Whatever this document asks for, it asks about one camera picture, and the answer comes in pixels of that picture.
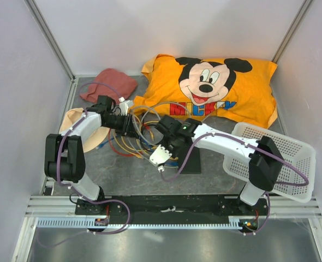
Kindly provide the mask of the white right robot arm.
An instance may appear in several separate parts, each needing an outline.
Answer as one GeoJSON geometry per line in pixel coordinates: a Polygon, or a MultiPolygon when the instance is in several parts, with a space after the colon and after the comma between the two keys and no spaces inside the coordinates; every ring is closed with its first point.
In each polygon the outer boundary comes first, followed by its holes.
{"type": "Polygon", "coordinates": [[[163,165],[185,149],[202,148],[233,157],[248,164],[248,181],[236,201],[239,213],[248,215],[256,208],[259,198],[273,190],[284,159],[274,141],[268,136],[259,140],[242,138],[216,130],[207,124],[188,118],[180,122],[165,115],[156,124],[163,138],[151,154],[154,166],[163,165]]]}

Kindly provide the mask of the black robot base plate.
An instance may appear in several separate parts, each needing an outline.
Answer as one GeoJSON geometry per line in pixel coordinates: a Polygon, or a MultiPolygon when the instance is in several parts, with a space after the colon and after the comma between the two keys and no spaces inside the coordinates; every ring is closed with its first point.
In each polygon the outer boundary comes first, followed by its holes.
{"type": "Polygon", "coordinates": [[[267,200],[250,207],[237,195],[131,195],[113,196],[129,207],[130,222],[226,222],[230,216],[267,215],[267,200]]]}

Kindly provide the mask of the black network switch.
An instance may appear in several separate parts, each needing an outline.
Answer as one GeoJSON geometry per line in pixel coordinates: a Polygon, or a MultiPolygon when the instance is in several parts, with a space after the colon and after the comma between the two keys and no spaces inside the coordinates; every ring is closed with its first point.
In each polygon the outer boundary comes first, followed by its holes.
{"type": "MultiPolygon", "coordinates": [[[[186,155],[190,149],[190,145],[185,147],[184,149],[180,150],[178,154],[178,169],[182,166],[186,155]]],[[[189,155],[189,158],[180,172],[180,174],[185,175],[199,175],[201,174],[201,157],[200,157],[200,149],[197,147],[194,147],[189,155]]]]}

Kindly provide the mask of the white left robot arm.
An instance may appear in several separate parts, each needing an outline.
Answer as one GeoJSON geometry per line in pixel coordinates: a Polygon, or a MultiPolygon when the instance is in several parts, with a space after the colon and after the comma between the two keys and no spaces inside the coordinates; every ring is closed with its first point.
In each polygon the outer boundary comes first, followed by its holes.
{"type": "Polygon", "coordinates": [[[121,136],[138,138],[132,115],[128,112],[134,105],[123,97],[116,101],[109,96],[99,96],[97,103],[83,109],[79,119],[59,134],[46,137],[44,173],[67,186],[87,202],[87,208],[95,215],[106,209],[103,189],[86,174],[84,144],[100,128],[114,130],[121,136]]]}

